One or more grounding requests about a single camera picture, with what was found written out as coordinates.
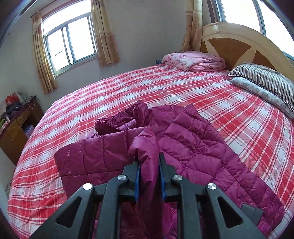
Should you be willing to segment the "magenta quilted down jacket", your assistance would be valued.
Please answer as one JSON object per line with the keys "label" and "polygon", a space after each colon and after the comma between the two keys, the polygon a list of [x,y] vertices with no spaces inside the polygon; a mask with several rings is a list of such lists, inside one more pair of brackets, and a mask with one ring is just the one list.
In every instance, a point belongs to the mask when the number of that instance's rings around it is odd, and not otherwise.
{"label": "magenta quilted down jacket", "polygon": [[54,156],[67,196],[85,183],[104,184],[137,159],[141,165],[136,206],[122,206],[121,238],[175,238],[176,204],[165,204],[158,182],[159,154],[192,183],[214,183],[237,205],[258,207],[258,229],[269,236],[284,217],[277,195],[225,143],[193,105],[148,108],[138,101],[95,122],[96,132]]}

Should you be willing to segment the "red white plaid bed sheet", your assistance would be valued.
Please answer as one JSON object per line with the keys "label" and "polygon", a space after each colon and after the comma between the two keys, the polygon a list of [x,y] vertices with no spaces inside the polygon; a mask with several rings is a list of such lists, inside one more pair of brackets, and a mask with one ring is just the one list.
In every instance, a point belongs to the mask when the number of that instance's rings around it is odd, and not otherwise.
{"label": "red white plaid bed sheet", "polygon": [[149,107],[195,105],[242,162],[280,198],[281,238],[293,218],[293,120],[235,86],[226,71],[184,72],[163,64],[112,76],[55,101],[26,143],[11,182],[8,221],[19,238],[31,234],[66,200],[54,154],[94,132],[98,118],[134,102]]}

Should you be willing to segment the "brown wooden desk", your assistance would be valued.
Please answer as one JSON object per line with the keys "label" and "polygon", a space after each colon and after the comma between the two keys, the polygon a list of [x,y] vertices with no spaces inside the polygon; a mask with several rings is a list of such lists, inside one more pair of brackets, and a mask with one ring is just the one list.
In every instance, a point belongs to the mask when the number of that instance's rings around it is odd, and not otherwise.
{"label": "brown wooden desk", "polygon": [[24,146],[43,115],[39,99],[32,96],[5,126],[1,133],[1,149],[14,165],[17,165]]}

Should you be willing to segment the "grey patterned pillow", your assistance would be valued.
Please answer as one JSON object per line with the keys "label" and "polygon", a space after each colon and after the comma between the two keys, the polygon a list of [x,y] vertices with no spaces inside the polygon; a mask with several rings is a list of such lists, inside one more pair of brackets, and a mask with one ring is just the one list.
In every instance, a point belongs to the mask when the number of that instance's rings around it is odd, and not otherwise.
{"label": "grey patterned pillow", "polygon": [[260,98],[267,101],[268,103],[271,103],[272,105],[277,107],[279,110],[281,110],[287,117],[289,117],[290,119],[293,119],[293,113],[278,96],[272,94],[266,89],[259,87],[258,85],[250,82],[249,80],[243,77],[234,77],[231,79],[231,82],[235,84],[236,86],[259,96]]}

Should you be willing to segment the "black white striped pillow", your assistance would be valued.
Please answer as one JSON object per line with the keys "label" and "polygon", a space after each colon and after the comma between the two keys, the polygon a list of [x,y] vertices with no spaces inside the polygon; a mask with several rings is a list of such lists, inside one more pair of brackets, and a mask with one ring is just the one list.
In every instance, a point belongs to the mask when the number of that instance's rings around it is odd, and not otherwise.
{"label": "black white striped pillow", "polygon": [[235,67],[230,77],[243,77],[279,97],[293,112],[293,82],[269,67],[244,63]]}

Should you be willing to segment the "pink floral folded quilt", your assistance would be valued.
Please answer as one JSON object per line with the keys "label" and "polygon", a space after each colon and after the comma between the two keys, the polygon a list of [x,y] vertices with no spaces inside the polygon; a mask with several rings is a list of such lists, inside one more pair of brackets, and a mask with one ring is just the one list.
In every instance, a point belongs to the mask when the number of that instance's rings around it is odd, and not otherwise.
{"label": "pink floral folded quilt", "polygon": [[186,51],[171,53],[163,57],[162,63],[176,67],[184,72],[213,72],[226,68],[225,60],[209,53]]}

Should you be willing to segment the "clutter pile on desk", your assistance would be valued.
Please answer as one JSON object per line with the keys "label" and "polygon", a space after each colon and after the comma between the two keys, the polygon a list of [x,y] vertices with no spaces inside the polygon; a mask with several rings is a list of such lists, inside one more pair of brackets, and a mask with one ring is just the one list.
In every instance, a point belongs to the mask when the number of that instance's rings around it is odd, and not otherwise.
{"label": "clutter pile on desk", "polygon": [[24,106],[26,100],[27,96],[22,92],[13,92],[6,97],[4,102],[1,103],[1,127],[5,122],[10,122],[15,114]]}

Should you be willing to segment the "left beige curtain panel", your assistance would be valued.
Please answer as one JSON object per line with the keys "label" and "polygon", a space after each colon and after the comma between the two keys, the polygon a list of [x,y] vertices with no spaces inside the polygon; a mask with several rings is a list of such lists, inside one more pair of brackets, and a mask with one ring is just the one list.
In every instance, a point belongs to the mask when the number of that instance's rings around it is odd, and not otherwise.
{"label": "left beige curtain panel", "polygon": [[38,78],[44,94],[49,94],[57,89],[58,85],[46,53],[40,12],[37,12],[32,17],[32,42]]}

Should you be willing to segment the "beige curtain panel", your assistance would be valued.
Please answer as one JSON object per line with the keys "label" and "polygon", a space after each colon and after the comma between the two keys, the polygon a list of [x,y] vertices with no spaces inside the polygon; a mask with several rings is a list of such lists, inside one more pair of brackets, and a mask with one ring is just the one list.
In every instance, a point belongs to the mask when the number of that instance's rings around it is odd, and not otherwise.
{"label": "beige curtain panel", "polygon": [[32,17],[32,42],[38,78],[44,94],[49,94],[57,89],[58,85],[46,53],[40,12],[37,12]]}
{"label": "beige curtain panel", "polygon": [[91,0],[91,17],[100,65],[104,66],[120,62],[105,1]]}

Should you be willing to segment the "beige curtain by headboard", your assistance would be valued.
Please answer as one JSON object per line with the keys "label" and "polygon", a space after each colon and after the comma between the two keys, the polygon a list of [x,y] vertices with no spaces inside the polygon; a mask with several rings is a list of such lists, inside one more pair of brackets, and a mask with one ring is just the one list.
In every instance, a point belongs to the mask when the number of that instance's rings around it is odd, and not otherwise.
{"label": "beige curtain by headboard", "polygon": [[186,0],[185,3],[185,33],[181,52],[200,51],[203,26],[202,0]]}

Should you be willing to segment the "cream and wood headboard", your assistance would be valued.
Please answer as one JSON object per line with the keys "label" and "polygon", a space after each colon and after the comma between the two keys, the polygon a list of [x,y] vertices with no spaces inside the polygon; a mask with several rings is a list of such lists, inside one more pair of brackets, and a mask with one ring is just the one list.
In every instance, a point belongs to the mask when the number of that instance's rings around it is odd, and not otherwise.
{"label": "cream and wood headboard", "polygon": [[201,52],[221,57],[227,70],[243,63],[263,65],[293,81],[293,65],[284,52],[252,28],[216,22],[202,28]]}

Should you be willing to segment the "right beige curtain panel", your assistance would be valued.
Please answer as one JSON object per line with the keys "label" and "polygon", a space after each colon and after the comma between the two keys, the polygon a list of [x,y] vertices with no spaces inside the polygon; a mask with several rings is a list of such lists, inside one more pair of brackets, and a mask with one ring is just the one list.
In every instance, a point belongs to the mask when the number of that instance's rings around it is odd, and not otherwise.
{"label": "right beige curtain panel", "polygon": [[105,1],[91,0],[91,17],[100,65],[104,66],[120,62]]}

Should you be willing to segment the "sliding window beside desk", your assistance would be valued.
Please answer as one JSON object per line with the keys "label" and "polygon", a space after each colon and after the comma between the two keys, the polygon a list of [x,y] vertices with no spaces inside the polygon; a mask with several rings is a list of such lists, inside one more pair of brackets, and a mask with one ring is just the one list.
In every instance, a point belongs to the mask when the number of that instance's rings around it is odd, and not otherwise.
{"label": "sliding window beside desk", "polygon": [[54,76],[97,55],[90,13],[72,19],[49,16],[43,21],[43,38]]}

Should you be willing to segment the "window behind headboard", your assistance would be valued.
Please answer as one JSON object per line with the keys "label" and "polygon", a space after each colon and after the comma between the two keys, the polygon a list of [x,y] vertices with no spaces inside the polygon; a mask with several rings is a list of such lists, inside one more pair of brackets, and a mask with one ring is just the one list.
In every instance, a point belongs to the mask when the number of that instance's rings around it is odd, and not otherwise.
{"label": "window behind headboard", "polygon": [[263,1],[208,1],[213,22],[240,24],[262,33],[293,60],[293,34]]}

